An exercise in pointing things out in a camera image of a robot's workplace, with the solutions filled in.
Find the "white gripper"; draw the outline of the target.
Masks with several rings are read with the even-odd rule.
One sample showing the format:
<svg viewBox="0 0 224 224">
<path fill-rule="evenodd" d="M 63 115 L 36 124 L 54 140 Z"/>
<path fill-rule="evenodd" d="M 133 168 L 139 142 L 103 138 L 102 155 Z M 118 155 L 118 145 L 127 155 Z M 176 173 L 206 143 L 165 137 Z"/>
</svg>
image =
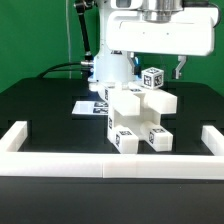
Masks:
<svg viewBox="0 0 224 224">
<path fill-rule="evenodd" d="M 206 56 L 214 50 L 219 11 L 216 7 L 186 7 L 182 0 L 111 0 L 106 43 L 127 53 L 133 75 L 138 63 L 133 52 L 173 54 L 179 79 L 187 62 L 183 55 Z"/>
</svg>

